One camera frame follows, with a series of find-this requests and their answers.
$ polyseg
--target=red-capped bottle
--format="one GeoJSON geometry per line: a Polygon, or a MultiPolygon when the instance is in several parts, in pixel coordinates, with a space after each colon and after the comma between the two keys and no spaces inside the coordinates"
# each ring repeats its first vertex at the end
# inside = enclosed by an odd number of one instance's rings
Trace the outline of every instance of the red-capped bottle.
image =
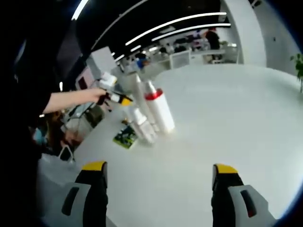
{"type": "Polygon", "coordinates": [[[169,106],[162,89],[156,89],[151,81],[145,84],[145,100],[160,131],[169,133],[175,128],[169,106]]]}

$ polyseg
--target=white round table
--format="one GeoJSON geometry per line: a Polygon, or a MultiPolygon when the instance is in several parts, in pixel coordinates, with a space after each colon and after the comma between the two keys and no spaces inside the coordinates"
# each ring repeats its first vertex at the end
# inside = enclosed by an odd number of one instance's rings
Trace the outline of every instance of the white round table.
{"type": "Polygon", "coordinates": [[[108,162],[108,217],[118,227],[212,226],[212,165],[239,171],[281,217],[303,180],[303,95],[296,77],[244,65],[185,66],[161,73],[175,131],[129,150],[113,137],[121,107],[75,151],[108,162]]]}

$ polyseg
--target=white wall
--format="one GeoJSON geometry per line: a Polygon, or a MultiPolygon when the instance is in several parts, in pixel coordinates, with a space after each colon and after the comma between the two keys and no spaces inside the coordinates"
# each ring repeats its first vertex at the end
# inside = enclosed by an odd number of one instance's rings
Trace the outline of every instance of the white wall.
{"type": "Polygon", "coordinates": [[[220,41],[227,41],[229,43],[237,44],[236,34],[231,28],[218,27],[216,30],[220,41]]]}
{"type": "Polygon", "coordinates": [[[266,51],[261,28],[248,0],[222,0],[221,11],[227,12],[240,50],[239,62],[266,66],[266,51]]]}
{"type": "Polygon", "coordinates": [[[289,61],[300,49],[275,10],[265,1],[255,9],[265,41],[267,67],[296,75],[289,61]]]}
{"type": "Polygon", "coordinates": [[[108,46],[92,52],[91,57],[94,59],[97,67],[101,71],[110,72],[112,69],[117,67],[115,59],[108,46]]]}

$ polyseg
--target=person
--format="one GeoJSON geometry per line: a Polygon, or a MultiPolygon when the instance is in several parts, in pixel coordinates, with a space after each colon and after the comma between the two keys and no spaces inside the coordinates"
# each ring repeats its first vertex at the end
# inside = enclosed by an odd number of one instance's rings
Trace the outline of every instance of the person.
{"type": "Polygon", "coordinates": [[[47,138],[43,135],[40,128],[35,128],[32,133],[32,138],[36,145],[45,147],[47,145],[47,138]]]}
{"type": "Polygon", "coordinates": [[[62,131],[63,122],[61,122],[62,114],[58,111],[49,113],[46,116],[47,120],[47,142],[51,148],[52,155],[58,156],[64,145],[68,145],[74,150],[75,147],[81,144],[83,138],[69,129],[62,131]]]}
{"type": "Polygon", "coordinates": [[[215,32],[215,28],[210,28],[206,34],[205,34],[206,39],[208,40],[210,44],[210,49],[211,50],[219,50],[220,49],[220,42],[219,42],[219,36],[215,32]]]}
{"type": "Polygon", "coordinates": [[[167,45],[167,49],[168,49],[168,52],[170,54],[174,53],[175,49],[173,46],[171,46],[169,43],[166,44],[167,45]]]}
{"type": "Polygon", "coordinates": [[[159,49],[159,51],[163,54],[167,53],[167,50],[164,46],[161,46],[161,48],[159,49]]]}
{"type": "Polygon", "coordinates": [[[3,31],[5,47],[2,52],[2,75],[7,79],[2,99],[7,111],[2,128],[6,132],[2,138],[2,147],[6,147],[2,150],[2,173],[5,173],[1,178],[2,222],[15,226],[44,226],[36,217],[36,171],[41,153],[28,126],[37,121],[40,114],[86,102],[96,103],[106,92],[99,88],[53,92],[45,79],[46,72],[51,72],[49,53],[45,53],[49,43],[43,43],[47,38],[44,34],[47,23],[41,22],[42,18],[48,23],[52,21],[46,17],[48,7],[36,10],[46,4],[40,1],[8,2],[11,3],[7,7],[9,27],[3,31]]]}
{"type": "Polygon", "coordinates": [[[186,47],[180,44],[176,44],[175,53],[186,51],[186,47]]]}
{"type": "Polygon", "coordinates": [[[139,51],[135,55],[135,58],[137,58],[137,65],[138,65],[139,69],[142,71],[144,69],[144,66],[148,65],[146,54],[144,54],[142,51],[139,51]]]}
{"type": "Polygon", "coordinates": [[[196,30],[193,34],[193,38],[200,39],[201,38],[200,32],[201,32],[201,30],[196,30]]]}

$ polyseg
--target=white pillar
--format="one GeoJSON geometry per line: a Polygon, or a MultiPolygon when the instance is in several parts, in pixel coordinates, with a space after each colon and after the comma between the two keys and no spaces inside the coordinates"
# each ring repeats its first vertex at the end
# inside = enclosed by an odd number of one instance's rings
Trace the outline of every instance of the white pillar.
{"type": "Polygon", "coordinates": [[[266,67],[264,39],[257,16],[248,0],[222,0],[221,10],[227,12],[236,34],[240,51],[239,63],[266,67]]]}
{"type": "Polygon", "coordinates": [[[108,46],[92,52],[91,57],[95,61],[97,67],[102,71],[111,72],[116,68],[116,62],[108,46]]]}

